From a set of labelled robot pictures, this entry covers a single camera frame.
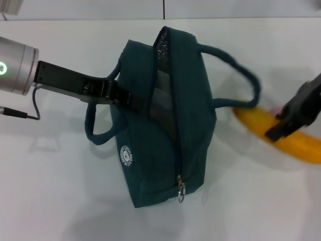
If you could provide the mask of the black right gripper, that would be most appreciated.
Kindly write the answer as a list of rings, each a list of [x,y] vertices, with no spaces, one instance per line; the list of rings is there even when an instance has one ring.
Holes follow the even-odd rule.
[[[320,113],[320,74],[305,82],[282,108],[272,127],[265,136],[276,142],[296,132],[303,126],[311,125]]]

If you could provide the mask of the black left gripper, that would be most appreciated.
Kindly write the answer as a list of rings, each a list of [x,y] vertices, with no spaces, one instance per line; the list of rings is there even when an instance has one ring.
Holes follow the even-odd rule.
[[[86,103],[113,104],[140,111],[140,98],[121,87],[116,80],[85,75],[45,61],[39,61],[34,83]]]

